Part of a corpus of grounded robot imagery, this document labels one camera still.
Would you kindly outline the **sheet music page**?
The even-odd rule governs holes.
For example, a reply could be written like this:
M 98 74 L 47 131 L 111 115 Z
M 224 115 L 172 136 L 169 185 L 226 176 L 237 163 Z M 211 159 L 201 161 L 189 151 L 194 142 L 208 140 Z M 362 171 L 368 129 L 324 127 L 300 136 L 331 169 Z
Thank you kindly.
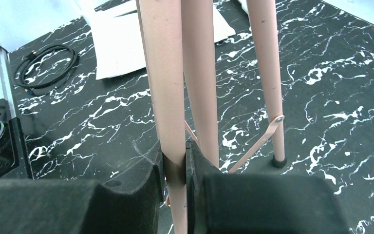
M 209 13 L 209 0 L 179 0 L 183 17 L 186 19 L 203 18 L 203 13 Z M 125 75 L 146 68 L 142 33 L 139 17 L 136 13 L 136 1 L 112 7 L 107 10 L 95 11 L 92 4 L 95 0 L 75 0 L 82 10 L 83 17 L 91 27 L 93 43 L 97 60 L 96 80 Z M 198 2 L 190 15 L 183 6 Z M 236 34 L 221 13 L 213 6 L 213 36 L 214 43 L 227 39 Z

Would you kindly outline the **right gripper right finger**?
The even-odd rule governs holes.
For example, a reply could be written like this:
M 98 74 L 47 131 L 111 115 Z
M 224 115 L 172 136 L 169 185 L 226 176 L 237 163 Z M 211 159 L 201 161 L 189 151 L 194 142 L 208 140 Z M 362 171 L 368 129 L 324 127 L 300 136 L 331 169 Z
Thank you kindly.
M 224 174 L 186 144 L 190 234 L 346 234 L 337 198 L 321 178 Z

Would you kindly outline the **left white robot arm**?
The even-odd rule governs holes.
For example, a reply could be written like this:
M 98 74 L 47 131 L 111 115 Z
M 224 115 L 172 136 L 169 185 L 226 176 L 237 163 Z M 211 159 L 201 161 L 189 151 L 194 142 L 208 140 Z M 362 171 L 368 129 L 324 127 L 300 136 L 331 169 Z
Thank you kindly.
M 0 99 L 0 178 L 32 179 L 20 119 L 10 112 L 9 103 Z

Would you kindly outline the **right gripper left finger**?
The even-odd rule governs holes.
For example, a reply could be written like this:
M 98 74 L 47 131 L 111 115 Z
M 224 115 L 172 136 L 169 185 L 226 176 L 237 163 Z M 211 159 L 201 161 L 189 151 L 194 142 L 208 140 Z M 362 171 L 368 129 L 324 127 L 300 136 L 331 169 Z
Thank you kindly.
M 105 183 L 0 179 L 0 234 L 155 234 L 163 192 L 159 143 Z

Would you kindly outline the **pink music stand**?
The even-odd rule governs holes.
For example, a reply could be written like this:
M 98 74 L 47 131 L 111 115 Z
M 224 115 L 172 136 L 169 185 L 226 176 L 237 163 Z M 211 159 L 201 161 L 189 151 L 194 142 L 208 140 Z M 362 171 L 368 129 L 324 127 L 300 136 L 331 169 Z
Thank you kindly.
M 146 61 L 157 135 L 164 154 L 174 231 L 187 232 L 186 122 L 188 92 L 198 145 L 219 166 L 213 2 L 210 0 L 138 0 L 137 14 Z M 255 44 L 269 126 L 233 166 L 238 170 L 268 138 L 273 165 L 286 164 L 276 4 L 249 0 L 248 16 Z

